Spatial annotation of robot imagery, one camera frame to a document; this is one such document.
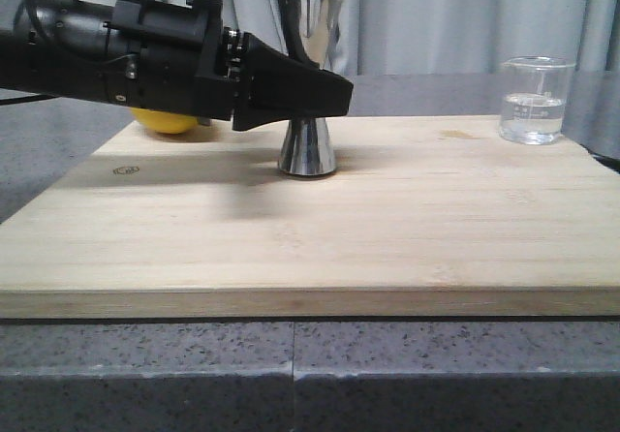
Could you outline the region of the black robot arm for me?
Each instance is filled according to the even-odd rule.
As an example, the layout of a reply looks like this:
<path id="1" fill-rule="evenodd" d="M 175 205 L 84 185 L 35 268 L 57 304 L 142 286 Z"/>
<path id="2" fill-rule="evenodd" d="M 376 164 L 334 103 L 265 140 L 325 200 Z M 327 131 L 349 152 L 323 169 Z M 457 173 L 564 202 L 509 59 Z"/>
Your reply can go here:
<path id="1" fill-rule="evenodd" d="M 350 81 L 226 27 L 221 13 L 220 0 L 1 0 L 1 84 L 237 131 L 348 112 Z"/>

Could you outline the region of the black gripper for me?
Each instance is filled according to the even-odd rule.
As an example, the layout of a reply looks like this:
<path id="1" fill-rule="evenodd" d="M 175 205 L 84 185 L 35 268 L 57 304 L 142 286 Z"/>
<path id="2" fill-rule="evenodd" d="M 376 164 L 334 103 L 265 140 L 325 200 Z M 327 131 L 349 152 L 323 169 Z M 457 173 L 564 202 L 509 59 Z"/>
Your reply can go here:
<path id="1" fill-rule="evenodd" d="M 131 108 L 228 120 L 235 131 L 272 122 L 348 113 L 353 84 L 299 62 L 244 33 L 231 47 L 227 77 L 221 0 L 176 6 L 116 0 L 108 47 L 129 54 L 109 94 Z"/>

